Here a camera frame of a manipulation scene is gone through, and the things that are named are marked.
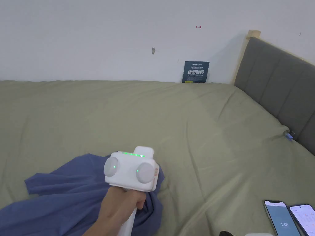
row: round gray button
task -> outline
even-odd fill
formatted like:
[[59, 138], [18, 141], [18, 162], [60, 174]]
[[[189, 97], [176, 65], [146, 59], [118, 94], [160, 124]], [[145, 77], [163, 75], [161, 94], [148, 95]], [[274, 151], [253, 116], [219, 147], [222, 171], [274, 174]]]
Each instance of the round gray button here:
[[149, 163], [141, 163], [137, 168], [136, 175], [140, 183], [149, 183], [154, 177], [154, 168]]
[[107, 159], [104, 165], [104, 174], [107, 177], [112, 177], [118, 168], [118, 160], [116, 157], [110, 157]]

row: mattress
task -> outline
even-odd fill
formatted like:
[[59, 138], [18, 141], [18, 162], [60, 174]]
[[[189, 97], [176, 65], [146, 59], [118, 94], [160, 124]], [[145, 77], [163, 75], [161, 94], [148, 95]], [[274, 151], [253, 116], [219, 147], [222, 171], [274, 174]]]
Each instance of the mattress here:
[[314, 156], [233, 85], [1, 81], [0, 111], [0, 208], [37, 172], [139, 145], [165, 174], [157, 235], [272, 233], [263, 199], [315, 205]]

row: blue clip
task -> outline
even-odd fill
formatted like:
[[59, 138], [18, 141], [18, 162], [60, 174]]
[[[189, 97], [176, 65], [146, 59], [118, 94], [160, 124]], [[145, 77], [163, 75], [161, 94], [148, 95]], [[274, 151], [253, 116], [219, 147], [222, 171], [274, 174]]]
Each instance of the blue clip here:
[[292, 137], [291, 134], [289, 134], [289, 133], [286, 132], [286, 131], [285, 131], [283, 134], [284, 134], [284, 136], [285, 136], [288, 140], [292, 141], [293, 137]]

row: dark blue sign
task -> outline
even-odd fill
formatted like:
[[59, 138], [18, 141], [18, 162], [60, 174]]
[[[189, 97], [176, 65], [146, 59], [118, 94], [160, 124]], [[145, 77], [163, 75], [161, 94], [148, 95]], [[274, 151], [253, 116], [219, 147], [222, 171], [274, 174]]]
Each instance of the dark blue sign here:
[[205, 83], [207, 80], [208, 61], [185, 61], [182, 83]]

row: device handle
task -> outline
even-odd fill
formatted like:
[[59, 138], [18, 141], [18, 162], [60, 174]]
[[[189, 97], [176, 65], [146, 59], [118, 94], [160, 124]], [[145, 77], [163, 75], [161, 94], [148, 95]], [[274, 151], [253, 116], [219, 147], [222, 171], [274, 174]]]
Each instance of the device handle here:
[[123, 225], [120, 227], [120, 230], [118, 232], [117, 236], [130, 236], [132, 227], [134, 225], [134, 220], [136, 216], [137, 208], [134, 209], [132, 214], [130, 215], [129, 219]]

